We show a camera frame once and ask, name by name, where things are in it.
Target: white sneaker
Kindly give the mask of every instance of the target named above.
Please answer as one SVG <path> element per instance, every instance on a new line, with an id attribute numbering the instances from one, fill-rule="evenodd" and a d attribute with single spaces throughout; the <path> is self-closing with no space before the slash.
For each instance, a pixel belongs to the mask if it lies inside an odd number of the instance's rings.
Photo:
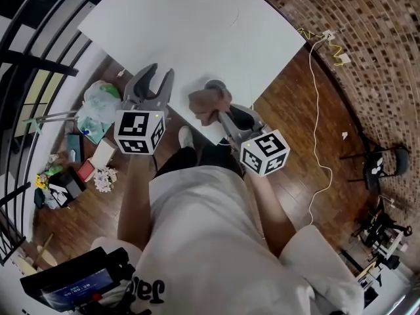
<path id="1" fill-rule="evenodd" d="M 181 148 L 191 147 L 194 148 L 192 141 L 192 131 L 188 126 L 182 126 L 178 133 L 179 144 Z"/>

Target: brown cloth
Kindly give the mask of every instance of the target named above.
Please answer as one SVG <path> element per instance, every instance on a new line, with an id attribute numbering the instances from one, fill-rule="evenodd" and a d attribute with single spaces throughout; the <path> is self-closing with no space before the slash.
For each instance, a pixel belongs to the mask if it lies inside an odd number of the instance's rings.
<path id="1" fill-rule="evenodd" d="M 218 112 L 230 112 L 232 95 L 226 89 L 199 90 L 188 95 L 190 110 L 201 121 L 203 126 L 209 126 L 219 120 Z"/>

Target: brick wall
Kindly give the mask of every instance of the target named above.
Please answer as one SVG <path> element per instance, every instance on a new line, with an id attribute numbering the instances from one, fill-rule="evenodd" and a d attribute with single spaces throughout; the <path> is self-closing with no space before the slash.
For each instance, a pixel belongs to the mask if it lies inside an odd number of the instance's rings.
<path id="1" fill-rule="evenodd" d="M 402 177 L 381 180 L 400 208 L 388 211 L 413 226 L 403 260 L 420 270 L 420 0 L 269 0 L 296 27 L 337 32 L 351 62 L 319 53 L 352 103 L 368 137 L 381 146 L 404 143 L 411 165 Z"/>

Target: black chair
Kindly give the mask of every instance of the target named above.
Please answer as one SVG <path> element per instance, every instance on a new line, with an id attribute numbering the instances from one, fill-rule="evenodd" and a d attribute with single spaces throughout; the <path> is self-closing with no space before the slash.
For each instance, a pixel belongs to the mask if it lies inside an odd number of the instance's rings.
<path id="1" fill-rule="evenodd" d="M 365 165 L 363 167 L 363 178 L 357 178 L 355 180 L 348 180 L 349 182 L 365 181 L 366 189 L 371 190 L 378 186 L 379 179 L 383 177 L 395 177 L 403 175 L 410 165 L 410 155 L 406 147 L 399 145 L 391 148 L 384 149 L 374 141 L 368 139 L 368 141 L 375 145 L 372 152 L 366 152 L 363 154 L 356 154 L 351 156 L 340 157 L 343 159 L 359 158 L 364 156 L 366 158 Z M 383 170 L 383 152 L 392 150 L 394 151 L 396 159 L 395 171 L 392 174 L 386 174 Z"/>

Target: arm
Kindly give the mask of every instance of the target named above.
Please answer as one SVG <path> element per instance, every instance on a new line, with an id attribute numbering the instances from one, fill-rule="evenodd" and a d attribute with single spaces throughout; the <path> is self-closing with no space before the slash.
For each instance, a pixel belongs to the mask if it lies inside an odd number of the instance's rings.
<path id="1" fill-rule="evenodd" d="M 270 251 L 279 257 L 296 234 L 295 227 L 284 212 L 267 177 L 260 177 L 252 172 L 248 174 L 253 184 L 265 240 Z"/>
<path id="2" fill-rule="evenodd" d="M 132 156 L 127 172 L 123 203 L 119 213 L 117 238 L 137 246 L 146 247 L 152 228 L 149 202 L 150 158 Z"/>

